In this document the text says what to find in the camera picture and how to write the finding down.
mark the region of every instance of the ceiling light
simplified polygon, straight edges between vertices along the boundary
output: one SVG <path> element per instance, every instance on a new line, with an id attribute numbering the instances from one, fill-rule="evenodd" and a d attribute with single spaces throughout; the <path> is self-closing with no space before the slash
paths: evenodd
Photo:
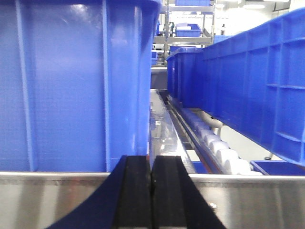
<path id="1" fill-rule="evenodd" d="M 216 4 L 215 7 L 216 7 L 216 8 L 223 8 L 223 7 L 224 7 L 224 4 Z"/>
<path id="2" fill-rule="evenodd" d="M 265 8 L 264 5 L 244 5 L 243 6 L 245 9 L 249 9 L 249 10 L 258 10 L 258 9 L 263 9 Z"/>
<path id="3" fill-rule="evenodd" d="M 289 2 L 290 0 L 264 0 L 264 1 L 273 1 L 273 2 Z"/>

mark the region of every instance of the stainless steel panel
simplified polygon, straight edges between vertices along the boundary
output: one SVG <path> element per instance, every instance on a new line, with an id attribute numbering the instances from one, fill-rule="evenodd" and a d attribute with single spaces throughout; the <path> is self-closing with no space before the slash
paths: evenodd
<path id="1" fill-rule="evenodd" d="M 154 43 L 164 43 L 165 37 L 154 37 Z M 183 42 L 192 44 L 211 43 L 211 37 L 168 37 L 168 43 Z"/>
<path id="2" fill-rule="evenodd" d="M 200 11 L 205 14 L 211 14 L 214 12 L 213 6 L 170 6 L 169 11 Z M 162 6 L 161 13 L 166 13 L 166 6 Z"/>
<path id="3" fill-rule="evenodd" d="M 106 173 L 0 173 L 0 229 L 42 229 Z M 228 229 L 304 229 L 305 177 L 190 175 Z"/>
<path id="4" fill-rule="evenodd" d="M 193 164 L 178 137 L 166 106 L 155 89 L 151 89 L 150 117 L 151 166 L 158 155 L 180 156 L 188 173 L 195 173 Z"/>
<path id="5" fill-rule="evenodd" d="M 152 89 L 167 89 L 167 68 L 153 67 L 152 68 Z"/>
<path id="6" fill-rule="evenodd" d="M 82 203 L 108 173 L 0 172 L 0 229 L 42 229 Z"/>
<path id="7" fill-rule="evenodd" d="M 305 177 L 190 176 L 228 229 L 305 228 Z"/>

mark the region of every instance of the metal shelving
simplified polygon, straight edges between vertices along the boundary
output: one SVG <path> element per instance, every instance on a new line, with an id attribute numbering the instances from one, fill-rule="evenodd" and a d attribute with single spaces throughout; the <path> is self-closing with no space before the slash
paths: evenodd
<path id="1" fill-rule="evenodd" d="M 154 43 L 164 43 L 166 41 L 166 37 L 155 37 Z M 191 44 L 210 44 L 212 42 L 211 37 L 168 37 L 167 43 L 191 43 Z"/>
<path id="2" fill-rule="evenodd" d="M 196 44 L 196 45 L 209 45 L 213 43 L 214 36 L 214 6 L 170 6 L 169 0 L 166 0 L 166 5 L 162 6 L 161 13 L 165 14 L 165 33 L 163 37 L 155 37 L 154 43 L 164 44 L 164 59 L 168 56 L 168 45 L 169 44 Z M 171 37 L 169 31 L 169 14 L 170 12 L 180 11 L 180 12 L 201 12 L 203 15 L 203 33 L 201 37 Z M 205 29 L 205 16 L 212 15 L 212 33 L 206 34 Z"/>

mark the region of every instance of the blue plastic crate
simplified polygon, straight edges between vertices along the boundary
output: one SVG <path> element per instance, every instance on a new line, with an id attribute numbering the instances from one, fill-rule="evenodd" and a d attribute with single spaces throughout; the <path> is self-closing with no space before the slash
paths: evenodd
<path id="1" fill-rule="evenodd" d="M 198 69 L 194 63 L 202 60 L 202 51 L 203 48 L 185 47 L 167 58 L 168 92 L 185 107 L 196 107 L 201 96 L 201 85 L 198 84 L 200 79 L 197 76 L 203 70 Z"/>
<path id="2" fill-rule="evenodd" d="M 208 170 L 204 167 L 201 161 L 193 161 L 192 163 L 197 173 L 208 174 Z"/>
<path id="3" fill-rule="evenodd" d="M 176 36 L 177 37 L 200 37 L 201 29 L 197 24 L 187 24 L 190 26 L 190 30 L 178 30 L 176 29 Z"/>
<path id="4" fill-rule="evenodd" d="M 156 65 L 158 60 L 158 53 L 152 52 L 152 65 Z"/>
<path id="5" fill-rule="evenodd" d="M 202 52 L 179 49 L 168 58 L 175 67 L 169 77 L 177 82 L 172 95 L 282 159 L 305 165 L 304 18 L 305 9 L 298 9 Z M 184 55 L 189 57 L 179 62 Z M 183 88 L 179 78 L 186 79 Z"/>
<path id="6" fill-rule="evenodd" d="M 251 161 L 253 170 L 264 175 L 305 176 L 305 167 L 285 161 Z"/>
<path id="7" fill-rule="evenodd" d="M 209 6 L 210 0 L 175 0 L 176 6 Z"/>
<path id="8" fill-rule="evenodd" d="M 196 48 L 196 46 L 170 46 L 170 52 L 174 52 L 180 48 Z"/>
<path id="9" fill-rule="evenodd" d="M 157 21 L 156 27 L 155 27 L 155 36 L 158 36 L 160 33 L 160 21 Z"/>
<path id="10" fill-rule="evenodd" d="M 224 41 L 224 40 L 226 40 L 226 39 L 228 39 L 228 38 L 230 38 L 230 37 L 232 37 L 232 36 L 215 35 L 215 36 L 214 36 L 214 44 L 215 44 L 215 43 L 218 43 L 218 42 L 222 42 L 222 41 Z"/>
<path id="11" fill-rule="evenodd" d="M 111 171 L 146 154 L 160 7 L 0 1 L 0 170 Z"/>

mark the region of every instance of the shelf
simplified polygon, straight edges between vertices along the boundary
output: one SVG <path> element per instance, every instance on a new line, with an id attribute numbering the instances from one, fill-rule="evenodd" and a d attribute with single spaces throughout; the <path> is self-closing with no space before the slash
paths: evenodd
<path id="1" fill-rule="evenodd" d="M 213 14 L 213 6 L 170 6 L 169 11 L 188 11 L 188 12 L 204 12 L 205 14 Z M 166 6 L 162 6 L 161 13 L 166 13 Z"/>
<path id="2" fill-rule="evenodd" d="M 155 37 L 153 40 L 154 43 L 164 43 L 165 37 Z M 185 43 L 211 43 L 211 37 L 169 37 L 168 43 L 174 42 L 185 42 Z"/>

